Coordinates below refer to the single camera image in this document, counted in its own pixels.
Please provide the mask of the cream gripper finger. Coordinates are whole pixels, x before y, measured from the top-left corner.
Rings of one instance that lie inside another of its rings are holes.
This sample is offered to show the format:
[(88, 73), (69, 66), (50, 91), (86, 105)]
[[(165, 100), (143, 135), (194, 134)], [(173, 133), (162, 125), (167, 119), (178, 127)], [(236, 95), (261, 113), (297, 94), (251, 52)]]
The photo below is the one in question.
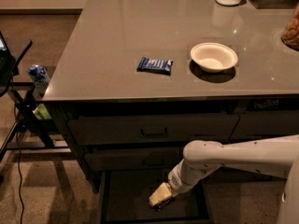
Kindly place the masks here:
[(171, 191), (171, 187), (168, 183), (163, 182), (159, 188), (157, 188), (150, 196), (149, 196), (149, 204), (153, 207), (155, 204), (165, 201), (169, 198), (173, 198), (173, 194)]

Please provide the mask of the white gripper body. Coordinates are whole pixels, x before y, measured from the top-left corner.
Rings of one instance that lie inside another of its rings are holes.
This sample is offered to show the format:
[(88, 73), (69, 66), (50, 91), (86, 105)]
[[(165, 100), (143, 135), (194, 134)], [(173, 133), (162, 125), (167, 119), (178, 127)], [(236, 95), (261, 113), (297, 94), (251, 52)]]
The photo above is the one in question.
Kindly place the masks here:
[(175, 195), (190, 191), (201, 179), (203, 173), (190, 167), (182, 160), (168, 174), (168, 183)]

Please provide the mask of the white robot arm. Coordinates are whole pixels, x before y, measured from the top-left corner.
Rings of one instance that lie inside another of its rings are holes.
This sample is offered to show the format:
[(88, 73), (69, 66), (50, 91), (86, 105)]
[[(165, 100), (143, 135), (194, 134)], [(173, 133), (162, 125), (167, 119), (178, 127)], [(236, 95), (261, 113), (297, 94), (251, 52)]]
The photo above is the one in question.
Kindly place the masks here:
[(183, 148), (183, 159), (149, 197), (163, 209), (221, 167), (284, 178), (276, 224), (299, 224), (299, 137), (296, 135), (223, 145), (195, 140)]

